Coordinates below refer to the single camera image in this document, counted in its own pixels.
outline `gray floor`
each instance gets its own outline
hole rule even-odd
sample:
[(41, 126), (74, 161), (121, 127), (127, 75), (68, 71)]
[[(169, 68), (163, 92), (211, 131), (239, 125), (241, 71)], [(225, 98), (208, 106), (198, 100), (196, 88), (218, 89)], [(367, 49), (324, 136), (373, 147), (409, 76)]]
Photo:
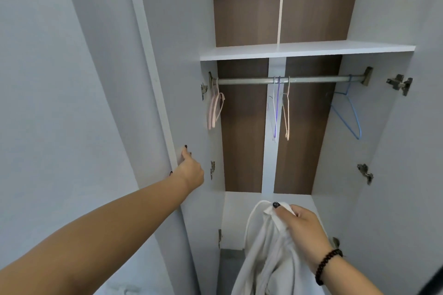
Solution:
[(245, 261), (245, 252), (233, 249), (220, 250), (217, 295), (230, 295), (238, 272)]

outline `metal hanging rod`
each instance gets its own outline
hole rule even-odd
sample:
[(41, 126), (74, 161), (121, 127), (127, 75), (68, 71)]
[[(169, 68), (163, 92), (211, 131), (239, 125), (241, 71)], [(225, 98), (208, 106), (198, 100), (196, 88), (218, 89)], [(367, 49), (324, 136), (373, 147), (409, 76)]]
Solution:
[[(337, 83), (337, 82), (360, 82), (368, 85), (372, 74), (372, 68), (368, 67), (364, 74), (352, 76), (312, 76), (312, 77), (280, 77), (280, 83)], [(209, 73), (210, 84), (212, 84), (212, 75)], [(277, 84), (278, 77), (263, 78), (225, 78), (219, 79), (219, 85), (240, 85), (240, 84)]]

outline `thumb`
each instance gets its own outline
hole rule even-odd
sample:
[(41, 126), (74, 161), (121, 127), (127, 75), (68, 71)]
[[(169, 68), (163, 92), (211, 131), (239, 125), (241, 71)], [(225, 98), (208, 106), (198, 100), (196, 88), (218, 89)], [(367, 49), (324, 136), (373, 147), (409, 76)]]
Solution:
[(183, 147), (182, 148), (182, 156), (183, 156), (183, 158), (185, 160), (191, 158), (191, 155), (188, 153), (188, 148), (187, 147)]
[(294, 216), (290, 211), (288, 211), (284, 206), (279, 206), (275, 209), (275, 213), (286, 225), (289, 225), (290, 223), (294, 221), (298, 221), (297, 216)]

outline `blue hanger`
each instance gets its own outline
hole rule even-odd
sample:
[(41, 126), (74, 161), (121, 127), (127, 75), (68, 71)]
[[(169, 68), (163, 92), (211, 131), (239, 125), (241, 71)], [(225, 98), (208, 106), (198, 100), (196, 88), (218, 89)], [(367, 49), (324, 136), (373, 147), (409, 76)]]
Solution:
[(338, 115), (338, 117), (341, 119), (341, 121), (346, 125), (348, 130), (351, 131), (351, 133), (354, 135), (354, 137), (356, 137), (357, 140), (360, 140), (362, 138), (362, 128), (360, 127), (360, 122), (358, 121), (358, 116), (357, 116), (357, 112), (355, 111), (355, 107), (352, 104), (351, 98), (349, 98), (349, 96), (348, 96), (349, 88), (351, 87), (351, 81), (352, 81), (352, 75), (349, 75), (349, 82), (348, 82), (348, 87), (346, 89), (346, 92), (335, 91), (334, 93), (335, 94), (342, 94), (342, 95), (344, 95), (347, 98), (348, 102), (351, 104), (352, 111), (354, 112), (354, 117), (355, 117), (355, 120), (357, 121), (357, 125), (358, 125), (358, 131), (359, 131), (359, 135), (358, 136), (357, 136), (357, 134), (355, 134), (355, 132), (352, 130), (352, 128), (348, 125), (348, 123), (343, 119), (341, 114), (338, 113), (337, 109), (334, 107), (334, 105), (332, 105), (332, 103), (331, 103), (331, 107), (335, 111), (335, 113)]

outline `forearm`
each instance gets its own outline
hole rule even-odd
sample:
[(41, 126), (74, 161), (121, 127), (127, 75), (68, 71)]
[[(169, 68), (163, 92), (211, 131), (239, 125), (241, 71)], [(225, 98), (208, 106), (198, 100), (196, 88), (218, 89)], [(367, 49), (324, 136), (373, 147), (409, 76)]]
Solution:
[(371, 281), (339, 256), (326, 264), (321, 279), (332, 295), (382, 294)]
[[(117, 271), (185, 200), (189, 187), (174, 175), (121, 197), (53, 233), (0, 273), (29, 280), (24, 266), (41, 266), (31, 278), (35, 294), (92, 294)], [(63, 278), (60, 287), (42, 289), (48, 271)]]

